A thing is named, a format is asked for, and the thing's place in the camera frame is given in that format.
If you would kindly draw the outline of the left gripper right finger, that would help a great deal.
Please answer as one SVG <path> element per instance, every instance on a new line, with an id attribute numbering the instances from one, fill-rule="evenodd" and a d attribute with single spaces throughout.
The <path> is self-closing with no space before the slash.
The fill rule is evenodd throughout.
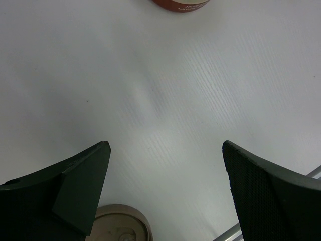
<path id="1" fill-rule="evenodd" d="M 244 240 L 320 240 L 320 180 L 231 141 L 222 153 Z"/>

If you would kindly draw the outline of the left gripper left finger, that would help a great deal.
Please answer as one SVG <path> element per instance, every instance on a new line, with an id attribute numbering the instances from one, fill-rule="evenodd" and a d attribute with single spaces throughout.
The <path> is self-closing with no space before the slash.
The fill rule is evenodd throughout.
<path id="1" fill-rule="evenodd" d="M 91 234 L 111 148 L 98 142 L 1 185 L 1 240 L 85 240 Z"/>

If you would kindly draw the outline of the red lunch box container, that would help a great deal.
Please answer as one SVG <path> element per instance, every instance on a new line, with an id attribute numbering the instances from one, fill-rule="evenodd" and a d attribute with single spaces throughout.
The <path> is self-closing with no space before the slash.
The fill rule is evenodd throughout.
<path id="1" fill-rule="evenodd" d="M 161 8 L 176 12 L 176 13 L 188 13 L 198 10 L 206 5 L 209 0 L 152 0 Z"/>

